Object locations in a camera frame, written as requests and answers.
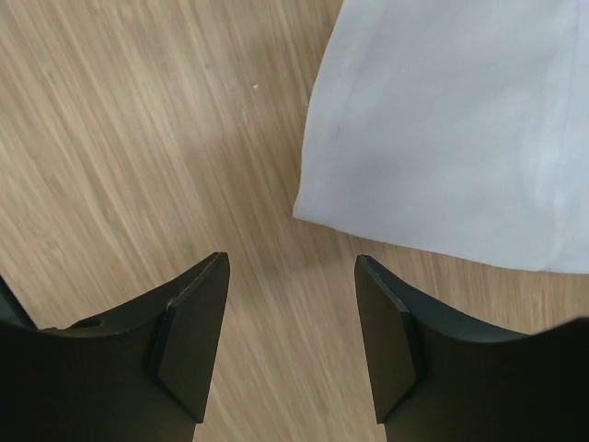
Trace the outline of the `white t shirt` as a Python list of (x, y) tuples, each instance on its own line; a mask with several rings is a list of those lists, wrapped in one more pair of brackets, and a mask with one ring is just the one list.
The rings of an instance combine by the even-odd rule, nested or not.
[(503, 268), (588, 270), (588, 5), (346, 1), (294, 216)]

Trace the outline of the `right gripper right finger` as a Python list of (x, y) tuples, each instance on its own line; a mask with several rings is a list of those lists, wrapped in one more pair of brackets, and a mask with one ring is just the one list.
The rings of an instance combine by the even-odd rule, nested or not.
[(584, 441), (588, 321), (536, 334), (478, 320), (374, 258), (354, 267), (376, 420), (390, 441)]

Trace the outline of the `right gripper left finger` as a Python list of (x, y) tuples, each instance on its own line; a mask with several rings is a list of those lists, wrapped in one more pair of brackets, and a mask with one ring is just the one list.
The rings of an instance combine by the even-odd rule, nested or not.
[(65, 329), (1, 324), (5, 441), (190, 441), (211, 387), (229, 285), (216, 252)]

